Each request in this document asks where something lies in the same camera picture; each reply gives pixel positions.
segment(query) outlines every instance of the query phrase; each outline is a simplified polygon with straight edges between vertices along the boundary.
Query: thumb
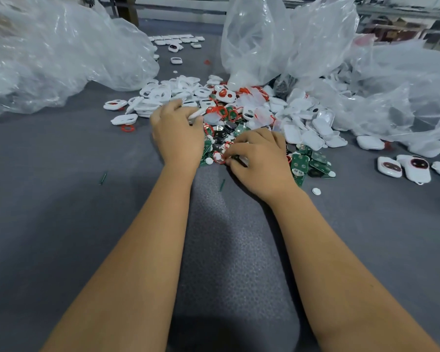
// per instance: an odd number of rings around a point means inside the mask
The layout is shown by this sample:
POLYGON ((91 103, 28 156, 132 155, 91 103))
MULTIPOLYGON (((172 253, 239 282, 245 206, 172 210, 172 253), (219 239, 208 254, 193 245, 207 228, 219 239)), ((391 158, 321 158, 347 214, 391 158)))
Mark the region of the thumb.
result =
POLYGON ((242 166, 236 159, 228 158, 226 163, 234 175, 243 183, 243 181, 246 179, 248 169, 244 166, 242 166))
POLYGON ((204 131, 204 117, 203 116, 196 117, 196 119, 194 120, 194 124, 192 126, 195 129, 197 129, 197 131, 202 130, 202 132, 203 132, 204 131))

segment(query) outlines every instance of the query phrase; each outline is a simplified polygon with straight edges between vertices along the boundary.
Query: textured gray surface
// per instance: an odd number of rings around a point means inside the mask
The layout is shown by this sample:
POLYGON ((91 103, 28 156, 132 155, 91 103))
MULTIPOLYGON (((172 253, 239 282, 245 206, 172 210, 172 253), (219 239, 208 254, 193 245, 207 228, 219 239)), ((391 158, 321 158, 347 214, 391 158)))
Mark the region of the textured gray surface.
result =
MULTIPOLYGON (((177 54, 181 66, 171 65, 172 53, 159 47, 160 80, 224 75, 221 28, 142 22, 141 29, 206 38, 201 50, 187 46, 177 54)), ((63 108, 0 118, 0 352, 41 346, 153 187, 162 164, 148 120, 123 133, 102 109, 105 101, 132 96, 91 83, 63 108)), ((433 173, 433 182, 421 187, 383 176, 375 170, 377 156, 404 151, 368 152, 348 140, 347 147, 325 150, 337 178, 306 178, 304 190, 440 343, 440 176, 433 173), (313 196, 313 187, 322 195, 313 196)), ((224 166, 203 167, 194 180, 170 345, 317 350, 275 219, 224 166)))

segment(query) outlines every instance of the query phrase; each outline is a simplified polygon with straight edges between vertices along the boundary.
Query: person's left hand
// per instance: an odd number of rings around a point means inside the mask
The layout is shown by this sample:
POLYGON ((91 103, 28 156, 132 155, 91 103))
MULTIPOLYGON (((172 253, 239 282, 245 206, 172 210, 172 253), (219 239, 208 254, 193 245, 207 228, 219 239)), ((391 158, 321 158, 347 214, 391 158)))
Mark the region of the person's left hand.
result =
POLYGON ((197 107, 181 107, 182 100, 170 101, 159 107, 150 117, 152 135, 165 161, 165 166, 195 175, 204 152, 204 117, 195 119, 192 126, 188 117, 197 107))

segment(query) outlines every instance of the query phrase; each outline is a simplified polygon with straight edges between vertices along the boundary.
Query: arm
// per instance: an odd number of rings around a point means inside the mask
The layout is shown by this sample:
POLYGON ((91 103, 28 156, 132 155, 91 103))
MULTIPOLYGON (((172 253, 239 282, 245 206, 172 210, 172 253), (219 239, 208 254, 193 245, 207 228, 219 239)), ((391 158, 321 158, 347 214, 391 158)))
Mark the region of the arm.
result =
POLYGON ((175 303, 189 193, 204 148, 197 109, 171 102, 153 113, 153 137, 165 161, 127 232, 54 328, 42 352, 164 352, 175 303), (193 146, 188 153, 174 145, 193 146))
POLYGON ((249 167, 231 158, 227 165, 270 205, 279 222, 306 316, 323 351, 440 351, 297 187, 281 135, 246 132, 225 157, 233 154, 246 156, 249 167))

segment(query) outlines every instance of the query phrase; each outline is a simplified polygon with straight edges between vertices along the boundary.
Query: gray table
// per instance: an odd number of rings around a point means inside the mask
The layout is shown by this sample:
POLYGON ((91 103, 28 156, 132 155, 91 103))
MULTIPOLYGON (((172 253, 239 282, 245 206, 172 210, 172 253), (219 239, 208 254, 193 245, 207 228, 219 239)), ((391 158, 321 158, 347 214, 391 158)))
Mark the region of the gray table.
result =
MULTIPOLYGON (((142 21, 141 29, 206 38, 201 50, 177 54, 181 66, 159 47, 160 80, 176 76, 173 70, 203 82, 226 76, 221 27, 142 21)), ((0 118, 0 352, 42 345, 157 180, 162 164, 148 120, 124 133, 102 109, 133 94, 90 83, 63 108, 0 118)), ((377 156, 405 151, 368 152, 346 138, 347 147, 324 150, 337 178, 306 178, 304 190, 440 343, 440 176, 424 186, 383 176, 377 156), (313 196, 313 187, 322 195, 313 196)), ((319 350, 274 217, 224 166, 203 167, 194 180, 169 341, 177 351, 319 350)))

